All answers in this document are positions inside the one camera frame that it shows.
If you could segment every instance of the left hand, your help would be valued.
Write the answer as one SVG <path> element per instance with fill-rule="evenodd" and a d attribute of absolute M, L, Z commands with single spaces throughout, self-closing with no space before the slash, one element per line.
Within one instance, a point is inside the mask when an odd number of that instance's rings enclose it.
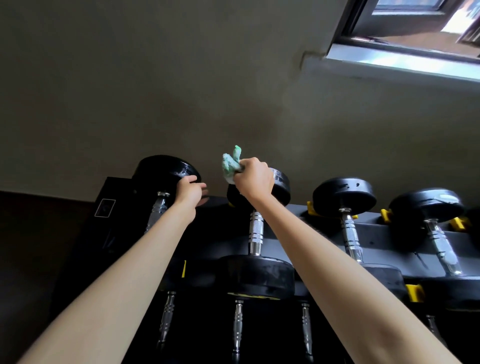
<path fill-rule="evenodd" d="M 208 194 L 206 183 L 194 183 L 196 180 L 197 176 L 183 177 L 177 184 L 175 197 L 175 204 L 182 205 L 193 212 L 192 220 L 195 218 L 195 208 L 208 201 L 208 197 L 203 197 Z"/>

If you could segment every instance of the dumbbell plate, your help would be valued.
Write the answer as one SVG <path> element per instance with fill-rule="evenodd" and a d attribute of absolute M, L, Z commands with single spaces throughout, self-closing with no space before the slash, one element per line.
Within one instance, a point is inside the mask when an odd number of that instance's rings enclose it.
<path fill-rule="evenodd" d="M 168 192 L 174 195 L 177 183 L 185 176 L 197 176 L 200 173 L 188 162 L 172 156 L 158 155 L 144 158 L 138 164 L 132 180 L 135 189 L 141 193 Z"/>
<path fill-rule="evenodd" d="M 216 269 L 219 290 L 246 298 L 286 299 L 295 293 L 295 269 L 276 258 L 257 255 L 228 255 Z"/>
<path fill-rule="evenodd" d="M 408 291 L 400 269 L 385 264 L 361 264 L 402 302 L 408 302 Z"/>
<path fill-rule="evenodd" d="M 408 192 L 395 198 L 389 206 L 395 221 L 419 223 L 436 218 L 444 222 L 463 214 L 464 207 L 453 191 L 426 188 Z"/>
<path fill-rule="evenodd" d="M 425 302 L 451 311 L 480 311 L 480 277 L 438 277 L 420 281 Z"/>
<path fill-rule="evenodd" d="M 351 214 L 361 214 L 377 203 L 372 186 L 359 178 L 332 178 L 313 191 L 313 208 L 321 216 L 340 216 L 339 209 L 350 208 Z"/>
<path fill-rule="evenodd" d="M 272 189 L 272 195 L 280 201 L 283 206 L 288 205 L 290 202 L 290 181 L 288 177 L 276 170 L 274 168 L 270 168 L 273 171 L 274 181 L 275 184 Z M 234 184 L 229 184 L 227 189 L 227 199 L 228 201 L 235 207 L 240 209 L 245 209 L 248 211 L 252 211 L 253 207 L 248 202 L 248 200 L 243 197 L 240 192 L 238 191 L 237 187 Z"/>

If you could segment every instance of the hand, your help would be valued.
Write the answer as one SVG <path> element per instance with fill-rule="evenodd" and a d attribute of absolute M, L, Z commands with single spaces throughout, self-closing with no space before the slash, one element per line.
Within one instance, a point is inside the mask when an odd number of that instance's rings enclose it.
<path fill-rule="evenodd" d="M 197 176 L 185 176 L 177 184 L 177 195 L 175 204 L 184 206 L 188 211 L 192 212 L 192 221 L 195 218 L 195 208 L 203 205 L 208 201 L 206 183 L 193 183 L 197 180 Z"/>
<path fill-rule="evenodd" d="M 274 186 L 273 171 L 265 162 L 257 158 L 242 159 L 245 167 L 242 173 L 236 173 L 233 181 L 240 193 L 253 205 L 256 201 L 271 196 Z"/>

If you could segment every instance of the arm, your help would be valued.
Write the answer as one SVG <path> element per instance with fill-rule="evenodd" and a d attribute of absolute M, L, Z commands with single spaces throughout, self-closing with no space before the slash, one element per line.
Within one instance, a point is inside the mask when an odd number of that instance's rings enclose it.
<path fill-rule="evenodd" d="M 235 184 L 262 214 L 356 364 L 459 361 L 374 276 L 272 195 L 271 170 L 244 159 Z"/>
<path fill-rule="evenodd" d="M 206 201 L 205 183 L 190 183 L 195 180 L 179 182 L 173 206 L 50 324 L 19 364 L 122 361 L 195 206 Z"/>

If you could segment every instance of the green towel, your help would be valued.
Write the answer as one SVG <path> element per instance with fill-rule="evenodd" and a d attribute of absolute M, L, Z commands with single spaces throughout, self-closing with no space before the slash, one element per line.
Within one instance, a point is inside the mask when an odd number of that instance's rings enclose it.
<path fill-rule="evenodd" d="M 235 184 L 235 182 L 233 181 L 233 176 L 235 175 L 235 172 L 243 172 L 243 166 L 240 165 L 240 153 L 241 148 L 239 146 L 235 146 L 232 156 L 227 153 L 223 155 L 223 177 L 225 177 L 227 182 L 230 184 Z"/>

